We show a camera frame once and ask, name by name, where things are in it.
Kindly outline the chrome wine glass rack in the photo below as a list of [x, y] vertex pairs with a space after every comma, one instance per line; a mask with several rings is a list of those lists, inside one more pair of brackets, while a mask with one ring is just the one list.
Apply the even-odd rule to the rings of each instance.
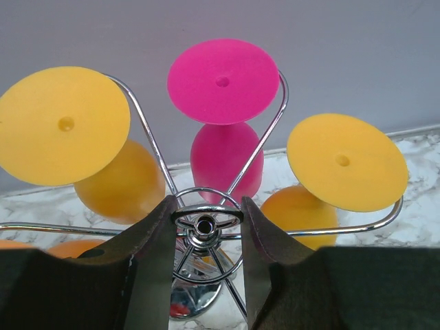
[[[239, 214], [240, 206], [238, 202], [235, 201], [230, 195], [234, 189], [238, 186], [238, 183], [243, 179], [244, 174], [248, 171], [252, 162], [256, 159], [257, 154], [262, 151], [264, 144], [268, 140], [268, 137], [272, 134], [274, 128], [283, 116], [288, 102], [289, 102], [289, 86], [287, 79], [282, 71], [278, 70], [278, 77], [283, 92], [283, 98], [281, 104], [278, 108], [276, 115], [270, 122], [269, 126], [266, 128], [264, 134], [259, 140], [256, 148], [252, 151], [251, 156], [243, 165], [238, 175], [234, 178], [227, 192], [221, 192], [214, 188], [206, 187], [192, 187], [187, 188], [182, 191], [178, 191], [175, 182], [171, 176], [170, 170], [168, 169], [166, 162], [163, 158], [162, 152], [156, 142], [156, 139], [152, 133], [152, 130], [147, 122], [145, 112], [143, 111], [138, 98], [135, 96], [133, 90], [122, 80], [116, 78], [112, 75], [102, 73], [108, 79], [112, 80], [123, 92], [126, 94], [127, 98], [131, 100], [133, 106], [135, 107], [137, 114], [139, 116], [140, 122], [143, 126], [144, 132], [148, 138], [148, 142], [153, 148], [155, 159], [159, 162], [159, 169], [165, 176], [165, 181], [170, 188], [172, 194], [177, 197], [177, 203], [180, 209], [177, 210], [177, 218], [173, 218], [175, 214], [171, 216], [171, 221], [177, 225], [177, 239], [183, 241], [182, 245], [186, 246], [185, 250], [182, 252], [181, 258], [178, 261], [177, 267], [174, 268], [173, 281], [171, 287], [175, 286], [175, 282], [179, 280], [182, 283], [187, 283], [190, 287], [202, 286], [207, 287], [209, 285], [214, 285], [214, 283], [220, 283], [218, 287], [222, 287], [221, 284], [225, 283], [228, 288], [230, 295], [232, 296], [234, 302], [236, 303], [241, 315], [245, 321], [247, 319], [247, 312], [245, 310], [245, 303], [240, 296], [238, 290], [234, 286], [230, 275], [235, 273], [238, 268], [243, 263], [243, 256], [240, 255], [238, 261], [231, 265], [228, 271], [225, 271], [220, 260], [217, 256], [218, 245], [221, 241], [233, 241], [241, 240], [241, 234], [223, 234], [222, 230], [227, 228], [233, 228], [239, 226], [243, 221], [243, 214]], [[215, 193], [216, 195], [222, 196], [220, 204], [197, 204], [185, 206], [182, 197], [184, 195], [195, 193], [199, 191], [206, 191], [209, 193]], [[318, 236], [318, 235], [328, 235], [328, 234], [350, 234], [356, 232], [368, 232], [376, 230], [387, 226], [392, 221], [394, 221], [402, 210], [403, 206], [403, 195], [395, 202], [393, 209], [379, 221], [368, 223], [366, 225], [355, 225], [339, 228], [319, 228], [316, 230], [291, 230], [285, 232], [290, 237], [299, 236]], [[234, 205], [233, 207], [226, 206], [226, 200], [229, 200]], [[226, 221], [217, 222], [217, 215], [228, 215], [232, 216], [232, 219]], [[40, 231], [40, 232], [59, 232], [65, 234], [83, 234], [90, 236], [103, 236], [103, 237], [114, 237], [122, 232], [122, 230], [111, 230], [104, 228], [86, 228], [71, 225], [54, 225], [48, 223], [35, 223], [35, 222], [23, 222], [23, 221], [1, 221], [1, 232], [6, 230], [27, 230], [27, 231]], [[215, 266], [221, 273], [218, 277], [209, 279], [193, 279], [191, 277], [184, 277], [180, 275], [182, 268], [190, 260], [190, 256], [194, 255], [197, 258], [197, 254], [207, 254], [215, 262]]]

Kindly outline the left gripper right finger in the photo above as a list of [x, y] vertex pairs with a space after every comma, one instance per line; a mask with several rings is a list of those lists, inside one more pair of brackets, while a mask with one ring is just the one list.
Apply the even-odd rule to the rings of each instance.
[[311, 250], [241, 202], [250, 329], [438, 329], [439, 250]]

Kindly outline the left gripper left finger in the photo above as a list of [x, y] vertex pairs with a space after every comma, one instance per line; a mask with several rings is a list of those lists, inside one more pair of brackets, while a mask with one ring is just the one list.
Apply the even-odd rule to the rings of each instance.
[[177, 230], [173, 196], [79, 258], [1, 251], [2, 329], [166, 329]]

